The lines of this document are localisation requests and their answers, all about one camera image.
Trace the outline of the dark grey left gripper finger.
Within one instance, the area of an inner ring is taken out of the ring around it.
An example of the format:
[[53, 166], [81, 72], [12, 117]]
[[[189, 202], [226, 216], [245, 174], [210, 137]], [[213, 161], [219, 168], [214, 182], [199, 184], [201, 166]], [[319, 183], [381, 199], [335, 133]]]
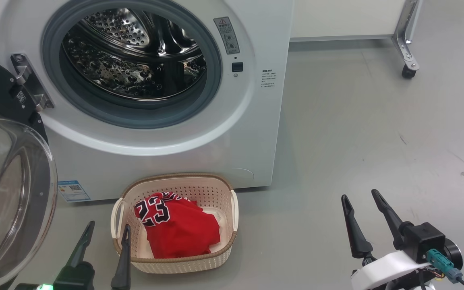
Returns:
[[131, 235], [130, 225], [127, 224], [121, 239], [122, 251], [116, 273], [111, 280], [112, 290], [131, 289]]
[[90, 221], [84, 229], [79, 241], [77, 242], [74, 250], [72, 251], [66, 266], [77, 267], [84, 261], [85, 250], [89, 246], [93, 231], [95, 228], [95, 221]]

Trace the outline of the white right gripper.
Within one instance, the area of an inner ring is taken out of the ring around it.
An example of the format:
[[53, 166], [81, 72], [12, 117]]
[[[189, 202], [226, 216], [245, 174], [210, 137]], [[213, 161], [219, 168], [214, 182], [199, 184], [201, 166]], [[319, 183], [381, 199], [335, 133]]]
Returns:
[[[412, 223], [404, 222], [398, 217], [397, 213], [377, 189], [372, 189], [371, 194], [377, 208], [383, 213], [389, 226], [394, 248], [396, 250], [403, 250], [405, 248], [403, 230], [407, 226], [412, 226]], [[363, 235], [355, 219], [353, 206], [346, 195], [341, 197], [341, 205], [352, 257], [356, 259], [373, 259], [374, 257], [371, 254], [373, 251], [372, 244]], [[405, 252], [396, 251], [358, 269], [350, 276], [350, 280], [354, 290], [369, 290], [429, 265], [431, 265], [429, 262], [417, 263]]]

